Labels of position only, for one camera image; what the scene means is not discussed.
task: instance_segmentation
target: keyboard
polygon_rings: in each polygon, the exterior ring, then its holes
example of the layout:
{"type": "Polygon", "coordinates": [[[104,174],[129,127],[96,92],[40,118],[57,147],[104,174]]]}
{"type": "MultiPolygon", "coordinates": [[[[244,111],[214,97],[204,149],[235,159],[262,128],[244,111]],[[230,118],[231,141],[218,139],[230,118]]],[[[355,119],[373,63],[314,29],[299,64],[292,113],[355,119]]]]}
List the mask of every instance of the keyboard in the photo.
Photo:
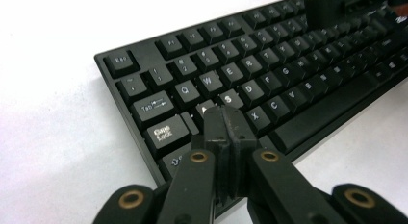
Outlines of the keyboard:
{"type": "Polygon", "coordinates": [[[408,76],[406,26],[384,6],[310,30],[304,1],[284,0],[94,58],[163,185],[213,106],[240,109],[261,146],[295,160],[408,76]]]}

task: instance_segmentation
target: white surface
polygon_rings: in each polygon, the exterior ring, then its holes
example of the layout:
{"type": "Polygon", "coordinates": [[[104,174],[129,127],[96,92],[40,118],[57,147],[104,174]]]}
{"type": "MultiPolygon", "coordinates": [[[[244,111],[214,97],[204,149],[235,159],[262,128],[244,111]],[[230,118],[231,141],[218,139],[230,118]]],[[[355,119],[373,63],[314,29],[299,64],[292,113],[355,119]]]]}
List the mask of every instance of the white surface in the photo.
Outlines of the white surface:
{"type": "MultiPolygon", "coordinates": [[[[118,188],[155,187],[93,55],[273,1],[1,0],[0,223],[90,223],[118,188]]],[[[360,184],[408,213],[407,92],[296,166],[327,192],[360,184]]],[[[216,223],[249,220],[243,201],[216,223]]]]}

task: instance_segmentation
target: keyboard frame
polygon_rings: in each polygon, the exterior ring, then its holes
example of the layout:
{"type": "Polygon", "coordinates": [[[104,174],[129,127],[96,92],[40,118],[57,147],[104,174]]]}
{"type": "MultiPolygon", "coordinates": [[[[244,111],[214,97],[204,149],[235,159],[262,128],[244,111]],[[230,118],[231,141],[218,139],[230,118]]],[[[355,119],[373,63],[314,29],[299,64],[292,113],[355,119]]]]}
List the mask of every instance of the keyboard frame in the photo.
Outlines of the keyboard frame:
{"type": "MultiPolygon", "coordinates": [[[[120,77],[117,79],[114,79],[111,75],[111,72],[108,69],[108,66],[105,62],[105,59],[108,57],[110,52],[114,50],[128,50],[130,51],[133,56],[135,57],[136,60],[138,60],[138,65],[140,66],[140,70],[137,71],[138,73],[143,73],[148,71],[148,68],[151,66],[159,65],[159,64],[165,64],[168,65],[171,63],[174,59],[170,59],[169,61],[166,61],[164,57],[162,56],[161,52],[158,50],[157,46],[155,45],[155,42],[159,40],[160,37],[167,36],[167,35],[180,35],[181,32],[183,32],[186,29],[198,29],[200,28],[203,24],[206,23],[211,23],[211,22],[219,22],[221,19],[226,18],[228,16],[235,16],[235,18],[238,20],[238,22],[241,24],[242,29],[244,30],[245,34],[249,34],[252,31],[254,31],[252,28],[250,28],[246,21],[244,21],[244,18],[242,18],[242,15],[244,15],[247,12],[251,12],[253,10],[261,9],[262,7],[266,7],[272,4],[284,2],[287,0],[281,0],[281,1],[276,1],[276,2],[271,2],[267,3],[262,6],[257,6],[255,8],[251,8],[242,12],[236,12],[232,14],[227,14],[223,15],[217,19],[205,21],[205,22],[200,22],[192,26],[188,26],[182,29],[179,29],[177,31],[173,31],[170,33],[162,34],[156,37],[151,37],[142,41],[137,41],[128,45],[124,45],[121,47],[118,47],[116,49],[112,49],[106,52],[102,52],[99,54],[96,54],[94,56],[94,59],[98,65],[98,68],[105,80],[106,85],[108,86],[109,91],[111,92],[111,95],[113,96],[115,103],[117,107],[119,108],[119,111],[131,133],[131,136],[133,140],[135,141],[136,145],[140,149],[140,153],[150,170],[150,173],[152,174],[156,184],[158,186],[163,185],[166,180],[164,176],[162,175],[162,172],[159,169],[159,166],[156,164],[156,161],[150,154],[150,150],[147,147],[146,143],[144,142],[144,137],[142,136],[134,118],[132,117],[129,107],[126,105],[125,101],[123,100],[116,84],[120,81],[120,77]]],[[[217,46],[218,42],[206,47],[214,47],[217,46]]],[[[192,51],[190,53],[186,53],[184,55],[181,55],[180,57],[183,56],[191,56],[191,53],[195,53],[197,51],[192,51]]],[[[408,71],[406,71],[407,66],[404,67],[403,70],[401,70],[398,74],[396,74],[391,80],[389,80],[387,83],[385,83],[383,86],[379,87],[374,93],[370,94],[367,96],[365,99],[363,99],[361,102],[356,104],[352,109],[349,111],[345,112],[335,120],[333,120],[328,126],[325,128],[321,129],[318,131],[316,134],[308,138],[306,141],[301,143],[298,147],[296,147],[292,152],[290,152],[287,157],[293,162],[296,160],[298,157],[302,156],[305,152],[307,152],[309,149],[314,147],[316,144],[318,144],[320,141],[322,141],[324,138],[328,137],[331,134],[334,134],[338,129],[344,125],[347,121],[349,121],[352,117],[357,115],[360,111],[365,109],[367,106],[369,106],[371,103],[373,103],[376,99],[378,99],[380,96],[382,96],[384,93],[386,93],[388,90],[391,88],[395,87],[398,83],[403,81],[405,78],[408,77],[408,71]]],[[[231,204],[228,204],[228,206],[224,207],[226,209],[223,209],[226,211],[229,207],[234,205],[236,202],[235,201],[231,204]]]]}

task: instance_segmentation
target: brass ring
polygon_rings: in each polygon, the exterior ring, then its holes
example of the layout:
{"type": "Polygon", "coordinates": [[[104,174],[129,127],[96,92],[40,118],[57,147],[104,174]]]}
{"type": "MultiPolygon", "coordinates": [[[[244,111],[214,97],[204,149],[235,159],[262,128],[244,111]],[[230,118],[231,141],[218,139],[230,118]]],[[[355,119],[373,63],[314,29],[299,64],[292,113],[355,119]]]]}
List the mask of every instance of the brass ring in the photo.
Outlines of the brass ring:
{"type": "Polygon", "coordinates": [[[123,209],[132,209],[140,205],[144,200],[144,195],[138,190],[130,190],[122,194],[119,198],[119,205],[123,209]]]}
{"type": "Polygon", "coordinates": [[[279,156],[273,153],[272,151],[262,152],[261,157],[263,160],[268,161],[268,162],[276,162],[279,160],[279,156]]]}
{"type": "Polygon", "coordinates": [[[193,162],[201,163],[205,162],[208,159],[208,156],[203,152],[195,152],[190,155],[190,159],[193,162]]]}
{"type": "Polygon", "coordinates": [[[349,188],[348,190],[344,192],[344,195],[348,201],[350,201],[351,203],[359,207],[362,207],[362,208],[375,207],[374,199],[369,194],[367,194],[361,189],[349,188]]]}

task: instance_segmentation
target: space bar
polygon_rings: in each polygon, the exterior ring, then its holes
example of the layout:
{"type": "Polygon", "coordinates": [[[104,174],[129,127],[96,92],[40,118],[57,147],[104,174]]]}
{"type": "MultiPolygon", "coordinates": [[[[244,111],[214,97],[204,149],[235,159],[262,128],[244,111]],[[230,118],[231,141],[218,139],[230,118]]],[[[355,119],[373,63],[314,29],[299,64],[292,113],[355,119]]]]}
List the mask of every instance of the space bar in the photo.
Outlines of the space bar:
{"type": "Polygon", "coordinates": [[[285,154],[352,108],[375,90],[375,80],[363,74],[269,133],[285,154]]]}

